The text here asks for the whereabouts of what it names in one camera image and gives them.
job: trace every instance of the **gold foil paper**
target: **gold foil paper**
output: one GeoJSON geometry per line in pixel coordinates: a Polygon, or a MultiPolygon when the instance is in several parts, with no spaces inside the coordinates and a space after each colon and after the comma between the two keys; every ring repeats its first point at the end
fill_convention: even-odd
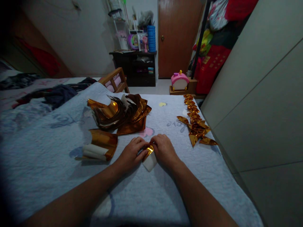
{"type": "Polygon", "coordinates": [[[205,120],[202,120],[198,114],[198,110],[195,102],[193,101],[193,96],[190,94],[184,95],[184,103],[187,105],[189,113],[187,114],[190,117],[190,123],[185,117],[177,116],[178,120],[186,124],[190,128],[189,139],[194,147],[196,142],[200,139],[200,143],[208,145],[218,145],[216,141],[206,137],[205,135],[211,130],[208,125],[205,124],[205,120]]]}
{"type": "Polygon", "coordinates": [[[178,120],[184,124],[189,124],[188,120],[185,117],[177,116],[178,120]]]}
{"type": "MultiPolygon", "coordinates": [[[[109,132],[102,131],[100,129],[90,129],[89,130],[92,135],[92,142],[91,144],[108,149],[105,153],[106,160],[109,161],[114,156],[118,145],[118,136],[116,134],[111,134],[109,132]]],[[[98,160],[86,156],[82,156],[82,158],[78,160],[98,160]]]]}
{"type": "Polygon", "coordinates": [[[130,133],[143,131],[145,129],[145,123],[146,123],[146,117],[142,118],[135,124],[129,122],[118,128],[117,135],[121,136],[121,135],[127,135],[130,133]]]}
{"type": "Polygon", "coordinates": [[[218,143],[216,141],[214,141],[213,139],[211,138],[208,138],[206,136],[204,136],[199,143],[202,143],[202,144],[207,144],[207,145],[211,145],[211,146],[215,146],[215,145],[218,145],[218,143]]]}
{"type": "Polygon", "coordinates": [[[133,122],[133,124],[135,124],[136,122],[138,122],[139,120],[141,120],[142,118],[146,117],[149,112],[151,112],[152,108],[148,105],[146,105],[145,110],[141,113],[141,115],[137,118],[137,120],[135,120],[133,122]]]}
{"type": "Polygon", "coordinates": [[[145,159],[147,159],[147,157],[154,151],[154,147],[151,144],[148,148],[146,148],[147,150],[147,154],[143,157],[142,162],[145,161],[145,159]]]}
{"type": "Polygon", "coordinates": [[[187,106],[187,110],[189,111],[189,112],[194,112],[194,113],[199,113],[200,111],[198,110],[198,108],[196,107],[196,106],[193,106],[193,105],[188,105],[187,106]]]}
{"type": "Polygon", "coordinates": [[[188,99],[188,98],[189,98],[189,100],[193,100],[193,96],[192,96],[191,94],[183,95],[183,97],[184,97],[185,99],[188,99]]]}
{"type": "Polygon", "coordinates": [[[198,137],[195,134],[191,134],[191,132],[190,132],[189,139],[190,139],[190,142],[192,143],[192,146],[194,147],[196,142],[198,141],[198,137]]]}
{"type": "Polygon", "coordinates": [[[87,105],[93,111],[97,126],[104,131],[118,129],[117,134],[126,135],[145,129],[146,116],[151,112],[147,100],[139,94],[123,95],[122,99],[108,96],[111,100],[107,106],[92,99],[87,105]]]}
{"type": "Polygon", "coordinates": [[[193,100],[185,100],[184,103],[186,105],[195,105],[195,102],[193,100]]]}

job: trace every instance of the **pink toy house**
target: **pink toy house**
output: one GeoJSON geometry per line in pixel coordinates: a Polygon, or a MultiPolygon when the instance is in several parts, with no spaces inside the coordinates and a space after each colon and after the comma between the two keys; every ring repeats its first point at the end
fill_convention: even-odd
{"type": "Polygon", "coordinates": [[[182,70],[180,70],[179,73],[174,73],[174,75],[171,77],[171,86],[174,90],[187,90],[187,85],[189,83],[189,79],[187,76],[182,73],[182,70]]]}

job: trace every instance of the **white tile floor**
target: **white tile floor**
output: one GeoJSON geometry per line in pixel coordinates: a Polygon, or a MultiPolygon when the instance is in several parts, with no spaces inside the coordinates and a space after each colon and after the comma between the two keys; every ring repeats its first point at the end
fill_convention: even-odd
{"type": "Polygon", "coordinates": [[[170,79],[159,79],[155,87],[128,87],[132,94],[169,95],[170,79]]]}

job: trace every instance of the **wooden chair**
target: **wooden chair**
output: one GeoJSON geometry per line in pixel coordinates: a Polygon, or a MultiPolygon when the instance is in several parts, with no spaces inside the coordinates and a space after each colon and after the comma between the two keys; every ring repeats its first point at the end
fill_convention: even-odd
{"type": "Polygon", "coordinates": [[[110,81],[111,85],[113,86],[115,92],[114,93],[118,93],[121,92],[123,90],[125,90],[126,93],[129,93],[129,89],[126,83],[126,78],[123,72],[123,69],[121,67],[115,69],[114,71],[112,71],[111,73],[109,73],[106,77],[101,78],[98,82],[103,84],[105,86],[105,84],[110,81]],[[114,76],[117,75],[119,73],[119,76],[121,78],[121,83],[119,84],[119,86],[117,87],[114,81],[114,76]]]}

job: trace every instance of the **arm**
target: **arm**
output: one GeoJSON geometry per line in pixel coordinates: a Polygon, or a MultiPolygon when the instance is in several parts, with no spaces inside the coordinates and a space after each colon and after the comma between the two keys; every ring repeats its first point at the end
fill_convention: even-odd
{"type": "Polygon", "coordinates": [[[151,139],[157,160],[173,175],[193,226],[237,226],[236,222],[177,156],[170,139],[151,139]]]}
{"type": "Polygon", "coordinates": [[[140,137],[132,139],[112,165],[46,205],[23,225],[79,225],[99,203],[107,189],[142,161],[147,151],[142,151],[137,156],[138,151],[148,144],[140,137]]]}

